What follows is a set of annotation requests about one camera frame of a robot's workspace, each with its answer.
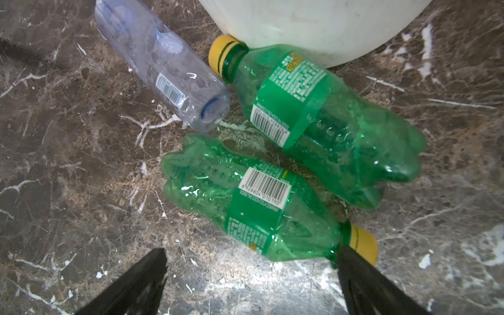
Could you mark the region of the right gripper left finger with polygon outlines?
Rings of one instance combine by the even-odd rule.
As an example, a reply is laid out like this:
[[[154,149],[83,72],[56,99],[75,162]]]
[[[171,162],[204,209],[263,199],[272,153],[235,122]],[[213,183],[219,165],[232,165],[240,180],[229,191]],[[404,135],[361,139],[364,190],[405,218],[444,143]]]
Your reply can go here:
[[[166,275],[165,249],[153,249],[76,313],[157,314]]]

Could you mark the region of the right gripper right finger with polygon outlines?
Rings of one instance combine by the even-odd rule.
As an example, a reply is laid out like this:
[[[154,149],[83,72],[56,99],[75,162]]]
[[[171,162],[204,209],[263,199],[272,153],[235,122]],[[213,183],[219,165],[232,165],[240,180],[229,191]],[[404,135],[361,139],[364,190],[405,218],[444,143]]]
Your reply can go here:
[[[337,264],[349,314],[429,314],[349,246],[339,250]]]

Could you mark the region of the green bottle yellow cap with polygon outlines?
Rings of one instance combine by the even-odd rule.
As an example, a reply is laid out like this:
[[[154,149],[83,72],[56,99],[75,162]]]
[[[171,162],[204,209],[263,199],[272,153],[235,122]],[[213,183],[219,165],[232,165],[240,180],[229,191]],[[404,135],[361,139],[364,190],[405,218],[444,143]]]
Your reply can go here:
[[[161,160],[164,192],[177,207],[205,216],[227,235],[272,262],[325,258],[343,246],[375,265],[375,237],[337,220],[300,175],[231,151],[202,134],[184,137]]]

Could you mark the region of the clear bottle purple tint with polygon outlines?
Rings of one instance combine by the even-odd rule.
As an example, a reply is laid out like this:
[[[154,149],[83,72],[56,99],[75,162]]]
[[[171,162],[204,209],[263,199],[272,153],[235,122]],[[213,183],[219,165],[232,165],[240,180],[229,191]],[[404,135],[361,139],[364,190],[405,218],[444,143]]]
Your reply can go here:
[[[201,133],[230,111],[230,91],[192,48],[142,1],[97,1],[103,37],[167,107]]]

